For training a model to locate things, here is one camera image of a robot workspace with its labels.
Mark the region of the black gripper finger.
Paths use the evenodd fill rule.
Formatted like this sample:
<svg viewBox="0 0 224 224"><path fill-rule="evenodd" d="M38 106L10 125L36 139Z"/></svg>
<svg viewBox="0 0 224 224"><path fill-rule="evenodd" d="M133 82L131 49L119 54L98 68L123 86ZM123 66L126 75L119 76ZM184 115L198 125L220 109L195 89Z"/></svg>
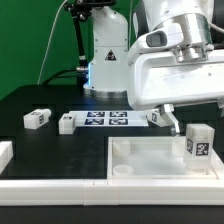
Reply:
<svg viewBox="0 0 224 224"><path fill-rule="evenodd" d="M174 106L172 104L163 104L159 111L163 121L170 127L171 135L178 136L180 134L180 127L178 120L173 115Z"/></svg>

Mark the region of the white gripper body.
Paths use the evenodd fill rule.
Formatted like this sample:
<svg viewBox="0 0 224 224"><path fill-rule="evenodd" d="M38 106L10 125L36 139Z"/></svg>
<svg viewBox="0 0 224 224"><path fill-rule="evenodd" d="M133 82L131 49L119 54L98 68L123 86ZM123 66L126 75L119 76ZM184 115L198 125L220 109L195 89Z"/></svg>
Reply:
<svg viewBox="0 0 224 224"><path fill-rule="evenodd" d="M151 38L164 35L163 31L142 35L129 50L129 105L134 110L150 110L164 104L180 106L224 98L224 50L212 51L207 61L178 63L168 48L183 40L180 32L169 35L165 46L149 46Z"/></svg>

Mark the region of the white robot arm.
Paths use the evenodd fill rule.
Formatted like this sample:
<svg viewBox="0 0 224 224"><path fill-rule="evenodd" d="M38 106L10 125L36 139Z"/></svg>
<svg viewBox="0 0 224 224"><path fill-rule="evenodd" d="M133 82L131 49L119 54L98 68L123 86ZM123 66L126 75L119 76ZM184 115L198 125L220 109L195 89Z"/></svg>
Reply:
<svg viewBox="0 0 224 224"><path fill-rule="evenodd" d="M105 6L92 10L94 57L86 93L128 97L135 110L155 110L179 131L178 106L224 105L224 50L210 30L214 0L140 0L133 13L136 33L128 44L128 23Z"/></svg>

